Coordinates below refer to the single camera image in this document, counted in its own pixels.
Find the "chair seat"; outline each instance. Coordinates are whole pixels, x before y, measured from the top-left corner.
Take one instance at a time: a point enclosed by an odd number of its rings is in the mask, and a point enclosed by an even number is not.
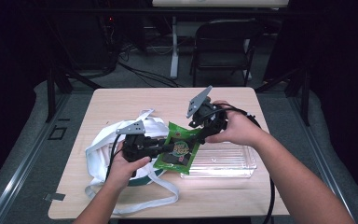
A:
[[[202,67],[242,67],[248,59],[243,52],[201,52],[198,56],[198,68]]]

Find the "black chair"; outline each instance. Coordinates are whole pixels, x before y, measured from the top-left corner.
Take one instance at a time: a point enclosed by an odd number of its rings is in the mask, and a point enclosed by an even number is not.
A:
[[[213,20],[202,24],[196,32],[190,75],[196,86],[197,70],[246,70],[247,84],[255,53],[255,43],[264,26],[255,20]]]

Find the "bare arm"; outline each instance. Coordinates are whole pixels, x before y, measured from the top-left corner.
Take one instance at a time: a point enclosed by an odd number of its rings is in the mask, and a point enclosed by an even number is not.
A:
[[[354,223],[325,183],[272,135],[259,129],[241,113],[228,111],[227,117],[227,129],[205,140],[210,143],[229,141],[253,147],[266,165],[296,223]]]
[[[132,172],[147,165],[148,162],[150,162],[148,157],[135,162],[127,162],[122,157],[122,152],[118,152],[105,184],[74,223],[108,223],[118,195],[127,187]]]

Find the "person's left hand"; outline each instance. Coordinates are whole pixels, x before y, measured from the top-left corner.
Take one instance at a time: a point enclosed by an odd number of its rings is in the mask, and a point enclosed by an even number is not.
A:
[[[123,144],[120,143],[117,146],[117,150],[121,150],[122,147]],[[127,187],[132,173],[139,168],[146,166],[150,160],[150,157],[144,157],[138,161],[127,162],[123,158],[123,152],[119,151],[113,159],[112,166],[110,167],[110,173],[107,180],[105,181],[105,185],[118,188],[118,190],[122,191]]]

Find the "person's right arm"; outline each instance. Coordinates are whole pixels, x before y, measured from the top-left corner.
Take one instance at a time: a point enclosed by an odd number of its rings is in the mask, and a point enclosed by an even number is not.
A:
[[[253,147],[266,165],[296,223],[354,223],[332,190],[272,135],[258,128],[239,112],[228,111],[227,118],[227,129],[207,137],[206,142],[229,141]]]

